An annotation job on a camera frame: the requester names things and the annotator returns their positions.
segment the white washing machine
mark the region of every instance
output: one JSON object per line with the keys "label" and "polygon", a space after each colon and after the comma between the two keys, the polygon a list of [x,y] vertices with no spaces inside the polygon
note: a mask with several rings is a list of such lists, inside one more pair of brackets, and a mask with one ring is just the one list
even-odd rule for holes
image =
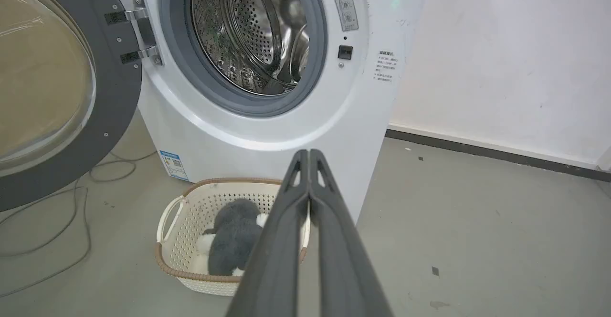
{"label": "white washing machine", "polygon": [[354,220],[423,0],[0,0],[0,201],[76,180],[139,106],[168,174],[323,151]]}

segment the plastic basket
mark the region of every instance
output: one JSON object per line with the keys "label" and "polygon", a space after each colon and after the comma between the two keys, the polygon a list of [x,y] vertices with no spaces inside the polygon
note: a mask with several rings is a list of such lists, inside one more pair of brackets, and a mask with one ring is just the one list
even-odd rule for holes
{"label": "plastic basket", "polygon": [[[281,183],[279,180],[234,178],[203,180],[194,184],[183,195],[172,200],[161,215],[155,248],[159,267],[193,291],[232,296],[238,288],[240,276],[204,275],[188,271],[190,261],[195,258],[197,237],[214,222],[222,206],[237,198],[249,199],[257,204],[261,212],[269,213]],[[170,213],[177,205],[178,210],[164,236]],[[300,262],[306,255],[309,239],[308,212],[301,228]]]}

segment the wall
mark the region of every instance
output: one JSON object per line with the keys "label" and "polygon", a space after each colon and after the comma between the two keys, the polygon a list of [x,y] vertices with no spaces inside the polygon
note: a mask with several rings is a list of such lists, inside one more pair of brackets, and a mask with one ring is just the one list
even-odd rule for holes
{"label": "wall", "polygon": [[593,168],[611,0],[427,0],[390,128]]}

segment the gray floor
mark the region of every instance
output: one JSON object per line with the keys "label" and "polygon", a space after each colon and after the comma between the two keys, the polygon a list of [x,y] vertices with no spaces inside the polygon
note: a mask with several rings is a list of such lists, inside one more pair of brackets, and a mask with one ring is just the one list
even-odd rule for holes
{"label": "gray floor", "polygon": [[[151,151],[136,117],[116,153]],[[153,258],[159,216],[188,183],[168,177],[157,157],[125,180],[80,183],[89,187],[90,256],[0,299],[3,316],[223,316],[229,298],[186,289]],[[0,226],[0,249],[44,240],[67,220],[71,203],[68,195],[55,197]],[[385,139],[358,231],[397,316],[593,317],[611,310],[611,200],[591,180]],[[77,217],[39,252],[0,258],[0,292],[84,250]],[[301,265],[301,316],[318,315],[317,255],[315,235]]]}

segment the metal hinge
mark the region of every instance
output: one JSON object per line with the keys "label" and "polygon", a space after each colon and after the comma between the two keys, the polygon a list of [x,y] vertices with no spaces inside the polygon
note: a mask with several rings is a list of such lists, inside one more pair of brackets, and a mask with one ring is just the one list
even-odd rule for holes
{"label": "metal hinge", "polygon": [[135,52],[129,52],[121,55],[121,61],[129,63],[137,59],[151,58],[153,63],[156,65],[163,65],[159,49],[157,48],[157,39],[153,33],[153,26],[151,26],[150,19],[148,18],[148,11],[146,9],[145,0],[133,0],[135,9],[132,11],[122,11],[106,14],[106,22],[111,25],[119,22],[131,22],[135,21],[137,25],[137,31],[140,32],[144,49]]}

